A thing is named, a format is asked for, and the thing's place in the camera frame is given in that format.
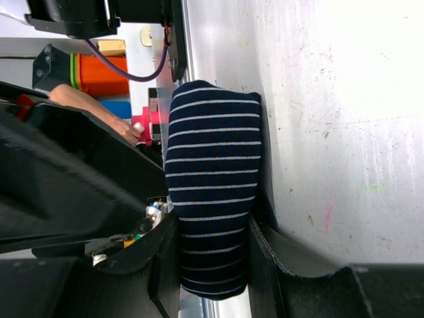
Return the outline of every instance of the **navy striped cloth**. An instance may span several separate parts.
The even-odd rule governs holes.
[[[248,274],[247,219],[261,158],[260,96],[206,81],[175,90],[165,174],[180,219],[182,287],[222,300]]]

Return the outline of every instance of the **bolt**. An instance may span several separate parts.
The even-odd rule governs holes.
[[[175,68],[175,60],[173,58],[170,58],[170,60],[168,61],[168,67],[173,70]]]

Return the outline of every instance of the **green component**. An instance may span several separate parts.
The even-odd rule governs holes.
[[[80,77],[78,74],[78,55],[77,54],[74,54],[74,81],[75,81],[75,88],[82,91]]]
[[[77,88],[76,83],[75,83],[75,72],[74,72],[74,67],[75,67],[75,60],[74,60],[74,53],[71,53],[70,55],[70,79],[71,79],[71,86],[73,88]]]

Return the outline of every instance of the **white stripe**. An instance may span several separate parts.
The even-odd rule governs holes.
[[[238,203],[246,202],[253,200],[253,197],[244,197],[242,199],[230,199],[230,200],[216,200],[216,201],[187,201],[187,202],[175,202],[173,201],[174,207],[183,207],[186,205],[210,205],[210,204],[228,204],[228,203]]]
[[[219,87],[200,87],[200,88],[195,88],[195,89],[192,89],[190,91],[183,91],[182,93],[179,93],[179,94],[175,95],[172,98],[172,101],[175,101],[175,99],[177,97],[179,97],[179,96],[184,96],[184,95],[187,95],[187,94],[190,94],[190,93],[195,93],[196,91],[224,91],[224,90],[225,89],[222,89],[222,88],[219,88]]]
[[[182,172],[180,174],[166,174],[165,178],[171,177],[190,177],[190,176],[218,176],[226,174],[255,174],[259,169],[255,170],[230,170],[230,171],[206,171],[206,172]]]
[[[231,103],[231,104],[240,103],[240,104],[257,104],[257,105],[259,105],[259,102],[257,102],[257,101],[251,101],[251,100],[245,100],[245,99],[208,99],[208,100],[205,100],[205,101],[194,101],[193,103],[188,103],[188,104],[184,104],[184,105],[175,107],[174,109],[172,109],[170,111],[170,114],[172,114],[174,111],[179,111],[181,109],[188,108],[188,107],[205,105],[205,104],[224,104],[224,103],[225,104],[227,104],[227,103]]]
[[[168,137],[168,140],[172,137],[181,136],[183,134],[202,134],[202,133],[227,133],[230,131],[259,131],[259,128],[249,128],[249,127],[241,127],[241,128],[216,128],[216,129],[197,129],[194,131],[180,131],[175,134],[171,134]]]
[[[243,287],[244,286],[244,284],[243,285],[240,285],[238,288],[235,288],[235,289],[233,289],[233,290],[227,290],[227,291],[220,291],[220,292],[217,292],[217,293],[210,293],[210,292],[206,292],[206,291],[199,291],[199,290],[192,290],[192,289],[190,289],[190,288],[187,288],[187,287],[185,287],[184,285],[182,286],[185,290],[187,290],[188,292],[191,292],[191,293],[202,293],[203,295],[223,295],[223,294],[225,294],[225,293],[232,293],[232,292],[235,292],[236,290],[239,290],[241,287]]]
[[[233,280],[237,280],[245,274],[246,274],[246,270],[243,270],[240,275],[237,275],[236,277],[233,277],[233,278],[229,278],[228,280],[221,280],[220,282],[199,282],[197,280],[189,280],[188,278],[185,278],[184,276],[182,276],[182,278],[187,280],[188,282],[199,284],[199,285],[219,285],[219,284],[226,284],[226,283],[232,282]]]
[[[183,270],[192,270],[193,272],[204,272],[204,271],[207,271],[207,270],[222,270],[223,268],[227,268],[227,267],[230,267],[232,265],[238,264],[239,262],[241,262],[244,259],[245,259],[245,257],[243,256],[242,258],[240,258],[239,260],[236,260],[235,262],[225,264],[225,265],[215,266],[215,267],[195,268],[195,267],[180,266],[180,268],[182,268]]]
[[[218,254],[218,253],[228,253],[233,250],[238,249],[239,247],[242,247],[244,245],[243,243],[240,243],[236,246],[227,247],[227,248],[220,248],[219,250],[184,250],[181,249],[183,253],[191,254],[191,255],[209,255],[209,254]]]
[[[240,189],[244,187],[256,187],[258,184],[233,184],[233,185],[206,185],[203,187],[170,187],[169,192],[173,191],[193,191],[193,190],[222,190],[222,189]]]
[[[232,234],[243,232],[245,229],[246,227],[243,227],[242,229],[238,229],[238,230],[227,231],[227,232],[208,233],[208,234],[181,234],[180,236],[185,237],[187,239],[200,239],[204,237],[223,237],[225,235],[232,235]]]
[[[220,160],[257,160],[257,159],[260,159],[260,156],[181,158],[181,159],[169,159],[165,163],[171,164],[171,163],[174,163],[174,162],[197,162],[197,161],[220,161]]]
[[[218,215],[216,217],[179,217],[178,219],[182,222],[204,222],[204,221],[220,221],[228,219],[236,219],[237,217],[244,217],[249,212],[230,214],[230,215]]]
[[[193,117],[186,117],[186,118],[176,119],[175,121],[171,121],[169,126],[176,124],[176,123],[180,123],[182,121],[196,121],[196,120],[199,120],[199,119],[231,118],[231,117],[256,117],[256,118],[260,118],[260,116],[258,114],[250,114],[250,113],[193,116]]]
[[[211,142],[209,144],[179,144],[168,148],[168,151],[185,148],[206,148],[206,147],[224,147],[224,146],[258,146],[260,141],[234,141],[234,142]]]

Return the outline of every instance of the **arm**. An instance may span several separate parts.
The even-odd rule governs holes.
[[[102,106],[102,104],[100,104],[91,96],[66,84],[61,84],[56,86],[50,92],[50,99],[63,106],[70,106],[73,108],[89,111],[91,114],[95,115],[105,124],[109,125],[112,129],[117,131],[132,145],[135,146],[137,144],[140,133],[133,126],[131,126],[131,124],[112,114],[108,109]]]

